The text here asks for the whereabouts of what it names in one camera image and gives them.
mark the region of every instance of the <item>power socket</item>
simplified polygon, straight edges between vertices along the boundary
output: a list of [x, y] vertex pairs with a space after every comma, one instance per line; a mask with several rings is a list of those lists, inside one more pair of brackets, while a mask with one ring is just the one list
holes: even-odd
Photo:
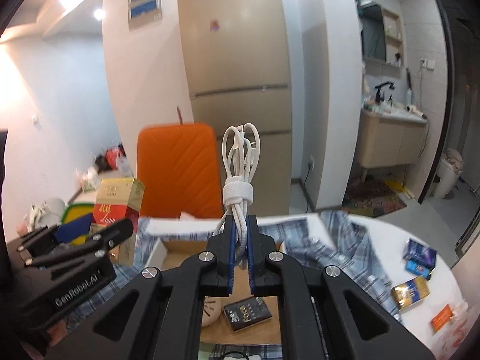
[[308, 165], [312, 170], [315, 169], [315, 158], [313, 155], [310, 155], [310, 161], [308, 162]]

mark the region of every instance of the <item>patterned rug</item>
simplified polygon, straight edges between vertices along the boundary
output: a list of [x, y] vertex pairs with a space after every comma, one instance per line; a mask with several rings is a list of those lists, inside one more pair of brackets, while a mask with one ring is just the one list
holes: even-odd
[[371, 179], [358, 185], [347, 186], [342, 210], [350, 214], [377, 218], [406, 206], [382, 180]]

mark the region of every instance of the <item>orange chair backrest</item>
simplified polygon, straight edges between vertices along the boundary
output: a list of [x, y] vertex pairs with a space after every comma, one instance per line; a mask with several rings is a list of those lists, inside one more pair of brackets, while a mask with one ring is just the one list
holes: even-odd
[[215, 133], [206, 124], [147, 127], [138, 135], [137, 177], [145, 184], [140, 215], [223, 215]]

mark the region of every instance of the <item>black faucet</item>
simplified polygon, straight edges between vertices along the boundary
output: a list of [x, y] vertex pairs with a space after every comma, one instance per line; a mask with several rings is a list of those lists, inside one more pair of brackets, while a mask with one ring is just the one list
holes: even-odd
[[377, 94], [375, 95], [375, 102], [377, 104], [380, 104], [380, 100], [382, 100], [382, 98], [380, 97], [380, 90], [386, 85], [390, 85], [390, 90], [392, 91], [395, 89], [395, 83], [391, 81], [387, 81], [387, 82], [384, 82], [383, 84], [377, 85], [375, 87], [375, 89], [377, 90]]

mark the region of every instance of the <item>beige refrigerator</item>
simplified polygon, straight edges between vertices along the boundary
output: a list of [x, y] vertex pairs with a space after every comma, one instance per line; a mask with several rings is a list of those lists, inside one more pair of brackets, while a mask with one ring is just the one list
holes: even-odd
[[194, 121], [215, 130], [222, 185], [225, 130], [253, 123], [261, 153], [249, 212], [288, 214], [292, 111], [281, 0], [178, 0], [178, 13]]

